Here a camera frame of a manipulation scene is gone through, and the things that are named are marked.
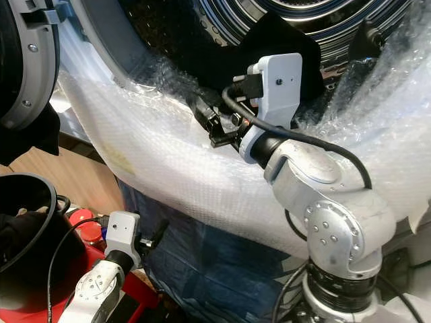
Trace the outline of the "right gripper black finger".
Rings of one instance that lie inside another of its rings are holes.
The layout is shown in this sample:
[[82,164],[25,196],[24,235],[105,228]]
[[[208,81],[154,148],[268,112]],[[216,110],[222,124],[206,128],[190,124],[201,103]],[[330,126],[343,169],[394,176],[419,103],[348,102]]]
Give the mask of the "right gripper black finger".
[[216,111],[201,96],[191,95],[187,102],[196,121],[204,129],[212,129],[216,125]]

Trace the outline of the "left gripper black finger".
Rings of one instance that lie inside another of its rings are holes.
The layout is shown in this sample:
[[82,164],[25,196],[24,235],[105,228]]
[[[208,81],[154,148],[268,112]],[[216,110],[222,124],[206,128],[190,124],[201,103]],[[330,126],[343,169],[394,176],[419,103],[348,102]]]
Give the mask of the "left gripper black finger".
[[147,241],[147,248],[149,250],[153,250],[157,245],[159,245],[160,241],[164,236],[164,232],[166,231],[166,228],[169,226],[169,224],[170,222],[167,221],[167,219],[161,219],[153,235]]

